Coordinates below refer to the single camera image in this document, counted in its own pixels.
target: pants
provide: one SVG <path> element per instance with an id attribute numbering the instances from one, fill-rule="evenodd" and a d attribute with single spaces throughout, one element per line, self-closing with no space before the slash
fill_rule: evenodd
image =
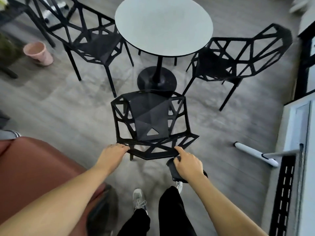
<path id="1" fill-rule="evenodd" d="M 183 201 L 174 186 L 168 188 L 161 196 L 158 206 L 158 217 L 161 236 L 196 236 L 195 230 L 187 218 Z M 145 210 L 137 209 L 117 236 L 143 236 L 147 235 L 149 229 L 149 216 Z"/>

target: pink bucket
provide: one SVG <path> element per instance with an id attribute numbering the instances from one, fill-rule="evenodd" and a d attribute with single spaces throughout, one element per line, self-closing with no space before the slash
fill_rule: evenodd
<path id="1" fill-rule="evenodd" d="M 46 49 L 45 44 L 40 41 L 27 44 L 24 46 L 23 51 L 25 55 L 31 57 L 42 66 L 48 66 L 53 63 L 52 55 Z"/>

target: bare skin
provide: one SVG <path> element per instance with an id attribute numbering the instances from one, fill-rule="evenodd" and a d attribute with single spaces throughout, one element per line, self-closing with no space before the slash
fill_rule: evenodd
<path id="1" fill-rule="evenodd" d="M 181 161 L 174 160 L 203 202 L 219 236 L 266 236 L 203 175 L 203 166 L 194 155 L 175 147 Z M 128 146 L 105 148 L 95 166 L 32 202 L 0 225 L 0 236 L 67 236 L 79 221 L 98 186 L 119 166 Z"/>
<path id="2" fill-rule="evenodd" d="M 202 162 L 193 154 L 175 147 L 181 160 L 174 160 L 182 178 L 201 199 L 219 236 L 267 236 L 246 214 L 226 198 L 203 174 Z"/>

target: hand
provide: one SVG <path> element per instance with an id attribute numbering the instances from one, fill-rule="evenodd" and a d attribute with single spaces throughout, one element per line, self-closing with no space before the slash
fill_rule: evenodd
<path id="1" fill-rule="evenodd" d="M 174 159 L 174 164 L 179 175 L 190 183 L 203 174 L 202 162 L 199 161 L 193 154 L 183 150 L 181 147 L 175 147 L 180 154 L 180 161 L 177 157 Z"/>
<path id="2" fill-rule="evenodd" d="M 116 168 L 120 165 L 124 154 L 130 149 L 130 147 L 123 144 L 116 143 L 109 145 L 100 154 L 97 163 L 94 168 L 100 169 L 106 175 L 112 174 Z"/>

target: forearm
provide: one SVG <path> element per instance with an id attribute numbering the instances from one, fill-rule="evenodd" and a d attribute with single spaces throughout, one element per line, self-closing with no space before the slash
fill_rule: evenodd
<path id="1" fill-rule="evenodd" d="M 38 198 L 0 226 L 0 236 L 66 236 L 79 221 L 106 172 L 92 168 Z"/>
<path id="2" fill-rule="evenodd" d="M 219 236 L 267 235 L 205 176 L 199 176 L 189 184 L 203 202 Z"/>

